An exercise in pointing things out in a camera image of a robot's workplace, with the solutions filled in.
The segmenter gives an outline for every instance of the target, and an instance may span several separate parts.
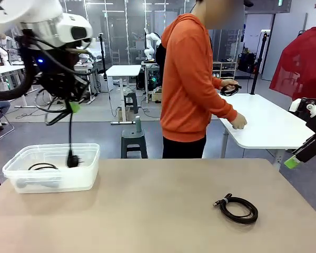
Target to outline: beige tabletop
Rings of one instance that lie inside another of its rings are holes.
[[[212,207],[229,192],[258,208],[254,225]],[[316,252],[316,212],[266,160],[103,160],[90,191],[17,194],[5,182],[2,252]]]

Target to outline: orange hoodie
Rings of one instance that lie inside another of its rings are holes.
[[[222,80],[212,76],[209,34],[193,14],[180,15],[163,35],[166,48],[161,125],[172,141],[204,138],[211,114],[233,121],[237,112],[216,89]]]

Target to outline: black pants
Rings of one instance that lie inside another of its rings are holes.
[[[196,159],[202,158],[206,144],[204,138],[194,142],[177,142],[163,137],[163,159]]]

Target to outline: white plastic box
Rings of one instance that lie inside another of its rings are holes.
[[[72,144],[72,149],[73,154],[80,158],[80,165],[76,168],[68,168],[66,165],[69,144],[50,144],[23,148],[8,161],[2,171],[18,193],[90,190],[98,172],[100,146]],[[51,163],[58,170],[28,170],[40,162]]]

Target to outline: black plug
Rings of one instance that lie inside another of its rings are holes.
[[[80,159],[78,158],[78,156],[73,155],[73,151],[69,149],[68,158],[67,158],[68,168],[78,167],[79,163],[80,163]]]

